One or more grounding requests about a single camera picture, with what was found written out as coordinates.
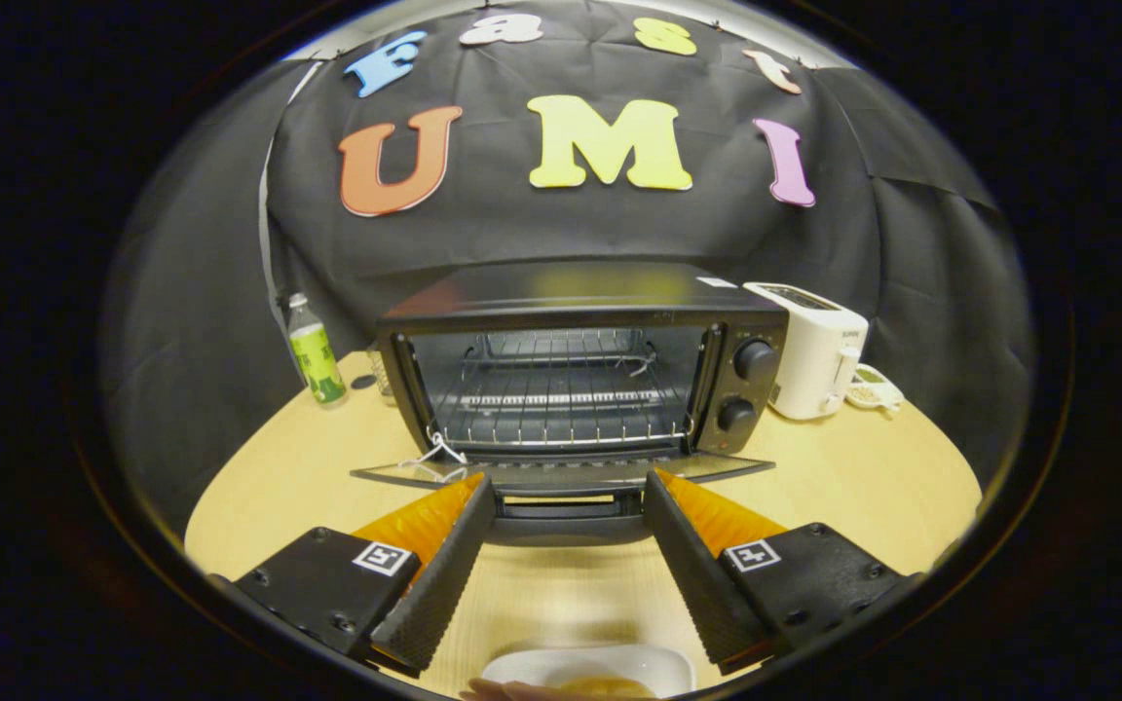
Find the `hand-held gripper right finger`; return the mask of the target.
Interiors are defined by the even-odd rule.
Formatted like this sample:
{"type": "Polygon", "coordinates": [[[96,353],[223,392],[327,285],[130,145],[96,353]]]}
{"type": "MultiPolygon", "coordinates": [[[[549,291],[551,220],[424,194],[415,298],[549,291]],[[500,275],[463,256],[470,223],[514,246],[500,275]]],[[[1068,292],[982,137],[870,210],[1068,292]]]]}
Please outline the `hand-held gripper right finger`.
{"type": "Polygon", "coordinates": [[[643,515],[721,673],[833,638],[916,585],[827,524],[787,529],[663,470],[647,476],[643,515]]]}

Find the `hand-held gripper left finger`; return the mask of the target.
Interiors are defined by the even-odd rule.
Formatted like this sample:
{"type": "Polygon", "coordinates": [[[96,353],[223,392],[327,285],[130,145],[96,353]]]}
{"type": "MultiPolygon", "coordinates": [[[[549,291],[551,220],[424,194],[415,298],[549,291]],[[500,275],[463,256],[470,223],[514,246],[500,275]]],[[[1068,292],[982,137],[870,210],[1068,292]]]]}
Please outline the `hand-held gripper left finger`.
{"type": "Polygon", "coordinates": [[[462,599],[495,511],[493,485],[472,473],[355,533],[306,531],[233,585],[339,655],[419,677],[462,599]]]}

